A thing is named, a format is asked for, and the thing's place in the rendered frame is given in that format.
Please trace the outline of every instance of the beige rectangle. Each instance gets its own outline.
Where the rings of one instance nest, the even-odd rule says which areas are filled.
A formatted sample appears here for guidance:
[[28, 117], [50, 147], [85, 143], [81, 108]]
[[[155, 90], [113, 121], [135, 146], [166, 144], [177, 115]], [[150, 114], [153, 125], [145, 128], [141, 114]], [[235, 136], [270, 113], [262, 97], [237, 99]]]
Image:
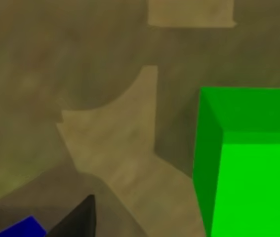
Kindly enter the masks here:
[[172, 28], [230, 28], [234, 0], [148, 0], [148, 24]]

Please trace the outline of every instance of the blue block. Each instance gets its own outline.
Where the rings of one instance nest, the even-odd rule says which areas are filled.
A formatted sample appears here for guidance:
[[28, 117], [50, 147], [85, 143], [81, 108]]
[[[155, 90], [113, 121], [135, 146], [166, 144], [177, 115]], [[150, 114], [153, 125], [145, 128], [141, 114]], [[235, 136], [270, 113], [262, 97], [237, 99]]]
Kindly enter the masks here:
[[44, 237], [46, 231], [30, 216], [0, 232], [0, 237]]

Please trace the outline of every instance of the green block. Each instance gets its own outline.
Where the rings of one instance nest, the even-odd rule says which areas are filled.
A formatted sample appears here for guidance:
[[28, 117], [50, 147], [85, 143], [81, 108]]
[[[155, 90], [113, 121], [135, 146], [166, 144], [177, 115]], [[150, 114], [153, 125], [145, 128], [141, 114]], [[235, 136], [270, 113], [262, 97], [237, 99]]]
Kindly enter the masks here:
[[280, 89], [201, 89], [193, 182], [207, 237], [280, 237]]

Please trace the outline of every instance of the green cube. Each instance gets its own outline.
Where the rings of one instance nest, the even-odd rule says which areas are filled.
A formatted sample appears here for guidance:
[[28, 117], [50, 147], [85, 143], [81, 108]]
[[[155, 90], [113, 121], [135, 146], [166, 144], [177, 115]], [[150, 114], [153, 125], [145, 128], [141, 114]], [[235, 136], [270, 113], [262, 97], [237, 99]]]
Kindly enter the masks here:
[[193, 182], [207, 237], [280, 237], [280, 89], [201, 88]]

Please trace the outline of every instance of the green tinted ground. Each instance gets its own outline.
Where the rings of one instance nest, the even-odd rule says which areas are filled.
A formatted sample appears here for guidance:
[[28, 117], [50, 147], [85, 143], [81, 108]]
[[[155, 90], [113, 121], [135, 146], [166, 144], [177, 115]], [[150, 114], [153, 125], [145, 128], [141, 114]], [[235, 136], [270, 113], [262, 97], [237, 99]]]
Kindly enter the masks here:
[[280, 237], [280, 89], [204, 87], [194, 185], [209, 237]]

